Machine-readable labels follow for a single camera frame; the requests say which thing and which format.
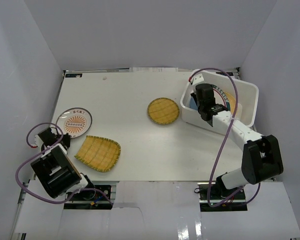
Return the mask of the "white bowl patterned rim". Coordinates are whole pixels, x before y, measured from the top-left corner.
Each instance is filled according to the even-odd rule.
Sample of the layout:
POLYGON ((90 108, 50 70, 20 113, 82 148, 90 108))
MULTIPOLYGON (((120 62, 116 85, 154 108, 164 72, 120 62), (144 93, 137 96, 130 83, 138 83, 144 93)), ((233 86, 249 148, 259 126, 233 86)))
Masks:
POLYGON ((229 93, 223 91, 220 87, 212 84, 215 102, 225 106, 231 114, 234 113, 236 106, 236 99, 229 93))

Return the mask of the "fan-shaped bamboo tray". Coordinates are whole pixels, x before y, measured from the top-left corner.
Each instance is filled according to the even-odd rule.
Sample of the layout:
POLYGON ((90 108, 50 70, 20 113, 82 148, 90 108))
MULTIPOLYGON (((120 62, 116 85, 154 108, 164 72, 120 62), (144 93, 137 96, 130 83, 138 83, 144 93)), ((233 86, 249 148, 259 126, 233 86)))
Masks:
POLYGON ((118 162, 121 150, 120 144, 112 139, 87 135, 74 157, 91 169, 106 173, 118 162))

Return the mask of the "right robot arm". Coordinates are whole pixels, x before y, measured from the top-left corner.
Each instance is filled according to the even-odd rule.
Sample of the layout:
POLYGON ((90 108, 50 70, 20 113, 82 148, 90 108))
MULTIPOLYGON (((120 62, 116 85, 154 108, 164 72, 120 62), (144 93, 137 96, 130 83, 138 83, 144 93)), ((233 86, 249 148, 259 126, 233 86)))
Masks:
POLYGON ((247 184, 255 185, 283 173, 284 166, 278 139, 262 135, 234 119, 222 104, 217 104, 213 87, 201 83, 195 87, 196 105, 203 121, 225 134, 242 151, 241 166, 218 176, 215 184, 209 184, 207 195, 216 194, 226 200, 247 184))

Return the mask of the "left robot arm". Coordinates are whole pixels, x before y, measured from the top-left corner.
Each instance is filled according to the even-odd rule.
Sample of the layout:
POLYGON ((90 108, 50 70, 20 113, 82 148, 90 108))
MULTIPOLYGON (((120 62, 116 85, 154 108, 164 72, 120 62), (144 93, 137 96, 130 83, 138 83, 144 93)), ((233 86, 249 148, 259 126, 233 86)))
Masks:
POLYGON ((89 200, 95 196, 96 187, 90 184, 87 177, 79 173, 67 156, 70 148, 71 137, 65 134, 61 141, 53 146, 61 137, 48 127, 35 136, 45 153, 30 163, 47 194, 55 199, 64 193, 78 193, 89 200))

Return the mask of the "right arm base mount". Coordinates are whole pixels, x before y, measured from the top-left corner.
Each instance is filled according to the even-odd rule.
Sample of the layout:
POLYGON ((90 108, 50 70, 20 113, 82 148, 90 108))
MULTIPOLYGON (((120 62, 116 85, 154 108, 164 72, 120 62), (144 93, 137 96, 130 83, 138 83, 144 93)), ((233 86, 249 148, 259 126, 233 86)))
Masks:
MULTIPOLYGON (((217 193, 214 189, 215 182, 211 183, 210 190, 210 203, 211 205, 215 205, 222 200, 224 200, 227 196, 231 195, 236 189, 227 190, 225 193, 217 193)), ((199 197, 199 205, 200 211, 204 212, 245 212, 248 210, 246 205, 246 195, 245 191, 241 189, 237 194, 232 196, 230 199, 225 201, 223 204, 211 207, 208 204, 208 182, 199 182, 198 186, 194 189, 194 193, 198 194, 199 197)))

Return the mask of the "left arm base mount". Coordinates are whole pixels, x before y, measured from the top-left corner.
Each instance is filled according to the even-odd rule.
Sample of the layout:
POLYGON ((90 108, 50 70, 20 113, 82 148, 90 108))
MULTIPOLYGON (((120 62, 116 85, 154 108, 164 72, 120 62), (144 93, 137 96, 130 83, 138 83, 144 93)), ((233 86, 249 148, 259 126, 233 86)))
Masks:
MULTIPOLYGON (((116 197, 115 184, 95 184, 114 203, 116 197)), ((113 207, 102 193, 95 190, 75 194, 63 207, 65 210, 111 210, 113 207)))

